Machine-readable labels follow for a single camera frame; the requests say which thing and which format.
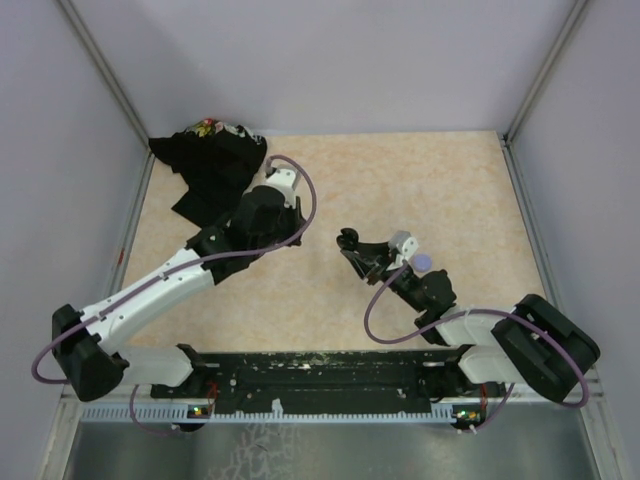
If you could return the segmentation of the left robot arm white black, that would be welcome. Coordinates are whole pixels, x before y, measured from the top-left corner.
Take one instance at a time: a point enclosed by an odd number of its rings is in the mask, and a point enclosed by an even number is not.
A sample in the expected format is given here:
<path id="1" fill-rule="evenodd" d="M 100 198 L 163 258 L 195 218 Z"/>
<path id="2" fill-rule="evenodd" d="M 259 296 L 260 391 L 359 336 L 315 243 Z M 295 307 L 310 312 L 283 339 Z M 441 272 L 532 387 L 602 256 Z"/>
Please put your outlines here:
<path id="1" fill-rule="evenodd" d="M 52 353 L 78 399 L 124 385 L 162 385 L 201 394 L 208 373 L 186 345 L 131 347 L 129 339 L 190 296 L 246 269 L 265 253 L 297 245 L 308 221 L 292 186 L 263 184 L 244 194 L 222 226 L 202 229 L 161 267 L 111 297 L 52 315 Z"/>

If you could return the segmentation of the purple round charging case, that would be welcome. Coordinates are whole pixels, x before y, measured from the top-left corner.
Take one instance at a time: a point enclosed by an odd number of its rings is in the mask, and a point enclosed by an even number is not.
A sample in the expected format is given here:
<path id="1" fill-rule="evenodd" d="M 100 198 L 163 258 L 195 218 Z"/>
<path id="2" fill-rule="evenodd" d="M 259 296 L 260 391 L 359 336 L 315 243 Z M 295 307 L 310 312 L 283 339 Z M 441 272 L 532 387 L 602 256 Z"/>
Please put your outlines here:
<path id="1" fill-rule="evenodd" d="M 411 258 L 411 264 L 415 272 L 426 273 L 431 270 L 433 261 L 429 255 L 419 253 Z"/>

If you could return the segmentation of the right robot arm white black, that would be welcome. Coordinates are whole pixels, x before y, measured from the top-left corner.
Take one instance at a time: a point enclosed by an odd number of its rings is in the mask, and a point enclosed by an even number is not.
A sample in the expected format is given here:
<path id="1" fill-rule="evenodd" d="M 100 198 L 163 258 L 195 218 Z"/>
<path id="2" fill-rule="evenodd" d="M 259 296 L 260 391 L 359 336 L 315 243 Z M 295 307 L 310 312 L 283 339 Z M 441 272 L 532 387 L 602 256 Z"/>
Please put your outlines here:
<path id="1" fill-rule="evenodd" d="M 346 228 L 336 239 L 358 277 L 391 291 L 418 316 L 406 342 L 422 337 L 431 345 L 460 347 L 456 364 L 446 372 L 448 387 L 470 395 L 484 383 L 526 385 L 539 396 L 565 403 L 601 356 L 597 343 L 538 294 L 527 294 L 510 310 L 457 306 L 446 270 L 433 270 L 428 256 L 407 232 L 382 243 L 363 243 Z"/>

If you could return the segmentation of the black round charging case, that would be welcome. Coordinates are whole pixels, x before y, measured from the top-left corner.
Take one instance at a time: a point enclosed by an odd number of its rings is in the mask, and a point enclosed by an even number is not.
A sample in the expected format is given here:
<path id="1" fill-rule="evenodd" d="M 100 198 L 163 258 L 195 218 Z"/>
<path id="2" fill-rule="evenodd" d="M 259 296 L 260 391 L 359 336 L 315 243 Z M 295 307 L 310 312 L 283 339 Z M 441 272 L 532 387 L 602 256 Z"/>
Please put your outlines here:
<path id="1" fill-rule="evenodd" d="M 342 228 L 336 237 L 336 243 L 341 250 L 356 251 L 359 245 L 359 234 L 353 228 Z"/>

